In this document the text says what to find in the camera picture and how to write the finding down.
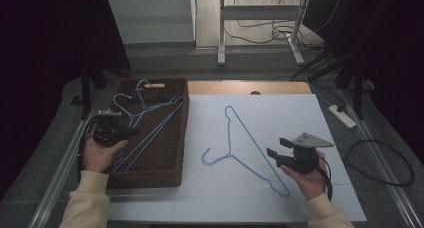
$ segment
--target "power strip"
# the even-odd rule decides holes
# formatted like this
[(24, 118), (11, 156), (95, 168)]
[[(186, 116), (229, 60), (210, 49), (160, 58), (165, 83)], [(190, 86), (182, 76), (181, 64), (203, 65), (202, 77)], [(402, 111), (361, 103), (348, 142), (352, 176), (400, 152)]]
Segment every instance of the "power strip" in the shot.
[(350, 119), (349, 116), (346, 115), (343, 111), (337, 111), (337, 106), (332, 105), (328, 107), (328, 110), (337, 118), (343, 125), (345, 125), (348, 129), (351, 129), (356, 126), (356, 123)]

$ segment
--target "hand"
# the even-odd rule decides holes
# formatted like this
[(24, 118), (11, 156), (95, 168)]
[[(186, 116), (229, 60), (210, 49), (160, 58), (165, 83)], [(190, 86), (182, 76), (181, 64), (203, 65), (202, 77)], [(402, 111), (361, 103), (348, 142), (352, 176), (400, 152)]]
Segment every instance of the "hand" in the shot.
[[(319, 166), (321, 167), (323, 171), (327, 172), (325, 167), (325, 162), (324, 162), (325, 160), (324, 153), (317, 151), (317, 155), (322, 158), (322, 159), (318, 158)], [(282, 165), (280, 168), (281, 170), (283, 170), (284, 173), (286, 173), (294, 181), (296, 181), (300, 191), (302, 192), (306, 200), (310, 200), (312, 198), (315, 198), (325, 193), (324, 178), (316, 169), (308, 174), (299, 174), (285, 165)]]
[(116, 153), (128, 144), (127, 140), (118, 142), (112, 147), (104, 147), (97, 144), (93, 137), (88, 138), (84, 145), (84, 170), (102, 173), (112, 163)]

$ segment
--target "person's right hand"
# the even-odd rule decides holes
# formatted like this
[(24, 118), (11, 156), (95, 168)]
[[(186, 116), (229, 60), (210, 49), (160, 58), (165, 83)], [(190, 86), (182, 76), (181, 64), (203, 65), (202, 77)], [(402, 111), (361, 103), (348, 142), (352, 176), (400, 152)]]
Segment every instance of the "person's right hand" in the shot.
[[(318, 158), (319, 166), (323, 171), (327, 172), (324, 162), (324, 153), (317, 151), (317, 155), (322, 158)], [(300, 191), (302, 192), (306, 200), (310, 200), (325, 193), (324, 178), (316, 169), (308, 174), (299, 174), (285, 165), (280, 166), (280, 168), (281, 170), (283, 170), (284, 173), (286, 173), (294, 181), (296, 181)]]

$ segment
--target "beige sleeve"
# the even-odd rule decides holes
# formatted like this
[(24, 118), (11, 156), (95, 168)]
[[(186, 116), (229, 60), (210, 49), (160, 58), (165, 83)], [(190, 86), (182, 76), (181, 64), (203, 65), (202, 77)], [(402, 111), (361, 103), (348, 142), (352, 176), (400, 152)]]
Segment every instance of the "beige sleeve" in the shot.
[(81, 171), (78, 188), (69, 194), (61, 228), (106, 227), (110, 208), (106, 195), (108, 179), (106, 174)]
[(334, 209), (326, 193), (306, 201), (306, 206), (310, 214), (309, 228), (353, 227), (344, 212)]

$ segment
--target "blue wire hanger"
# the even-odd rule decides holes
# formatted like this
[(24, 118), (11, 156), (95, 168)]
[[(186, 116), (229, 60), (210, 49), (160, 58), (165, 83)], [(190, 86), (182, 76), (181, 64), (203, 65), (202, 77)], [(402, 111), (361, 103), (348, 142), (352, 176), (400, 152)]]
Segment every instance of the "blue wire hanger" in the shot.
[[(145, 113), (158, 109), (162, 106), (170, 106), (170, 105), (175, 105), (177, 104), (177, 102), (180, 102), (183, 100), (183, 97), (174, 97), (172, 99), (170, 99), (168, 102), (164, 102), (164, 103), (160, 103), (160, 104), (156, 104), (156, 105), (152, 105), (152, 106), (147, 106), (146, 103), (144, 102), (143, 99), (143, 95), (140, 93), (140, 85), (141, 84), (145, 84), (147, 83), (148, 85), (150, 85), (150, 87), (153, 88), (152, 84), (150, 84), (149, 81), (147, 80), (140, 80), (137, 83), (136, 86), (136, 91), (137, 91), (137, 95), (138, 98), (140, 99), (140, 102), (142, 104), (142, 111), (138, 114), (133, 114), (131, 112), (129, 112), (127, 109), (125, 109), (123, 106), (121, 106), (116, 98), (123, 96), (127, 99), (133, 99), (134, 97), (126, 95), (126, 94), (116, 94), (113, 97), (113, 103), (119, 107), (125, 114), (128, 115), (130, 121), (129, 121), (129, 125), (128, 127), (132, 127), (135, 128), (139, 122), (141, 121), (141, 118), (144, 116)], [(148, 134), (125, 158), (123, 157), (123, 151), (121, 150), (120, 155), (118, 160), (115, 161), (112, 170), (116, 171), (121, 165), (124, 164), (125, 161), (127, 161), (133, 154), (135, 154), (135, 152), (142, 146), (143, 143), (145, 143), (144, 147), (141, 149), (141, 151), (138, 152), (138, 154), (133, 158), (133, 160), (130, 162), (130, 164), (125, 168), (125, 171), (127, 171), (134, 163), (135, 161), (140, 157), (140, 155), (143, 153), (143, 151), (147, 148), (147, 146), (150, 144), (150, 142), (152, 142), (152, 140), (160, 133), (160, 131), (163, 129), (163, 127), (168, 123), (168, 121), (172, 118), (172, 116), (176, 113), (176, 111), (182, 106), (182, 102), (156, 127), (154, 128), (150, 134)]]
[[(278, 180), (280, 180), (281, 184), (284, 186), (284, 188), (286, 189), (287, 193), (281, 193), (280, 191), (278, 191), (274, 185), (272, 184), (271, 180), (269, 180), (268, 178), (265, 178), (263, 176), (261, 176), (258, 172), (254, 171), (251, 167), (249, 167), (247, 164), (245, 164), (243, 161), (241, 161), (239, 158), (237, 158), (235, 155), (232, 154), (232, 149), (231, 149), (231, 118), (228, 116), (228, 110), (231, 109), (234, 114), (236, 115), (237, 119), (239, 120), (240, 124), (243, 126), (244, 130), (246, 131), (246, 133), (249, 135), (250, 139), (253, 141), (253, 143), (255, 144), (256, 148), (258, 148), (259, 152), (262, 154), (263, 158), (266, 160), (266, 162), (268, 163), (269, 167), (272, 169), (272, 171), (274, 172), (274, 174), (277, 176)], [(287, 188), (286, 184), (283, 182), (283, 180), (281, 180), (280, 176), (278, 175), (278, 173), (275, 171), (274, 166), (271, 165), (271, 163), (268, 161), (268, 159), (266, 158), (265, 154), (263, 153), (263, 151), (260, 149), (258, 143), (256, 142), (256, 140), (253, 138), (252, 134), (250, 134), (249, 130), (247, 129), (247, 127), (244, 125), (243, 121), (240, 119), (240, 117), (238, 116), (237, 112), (234, 110), (234, 108), (232, 106), (227, 106), (225, 108), (225, 116), (228, 119), (228, 123), (227, 123), (227, 135), (228, 135), (228, 153), (212, 162), (208, 162), (205, 160), (205, 156), (206, 154), (209, 152), (209, 150), (211, 149), (210, 147), (203, 153), (202, 155), (202, 162), (203, 164), (207, 165), (207, 166), (212, 166), (215, 163), (226, 159), (226, 158), (234, 158), (236, 161), (238, 161), (241, 165), (243, 165), (246, 169), (248, 169), (249, 171), (251, 171), (253, 174), (255, 174), (257, 177), (259, 177), (260, 179), (268, 182), (269, 186), (271, 187), (271, 189), (273, 189), (278, 195), (282, 196), (282, 197), (288, 197), (290, 196), (290, 190)]]

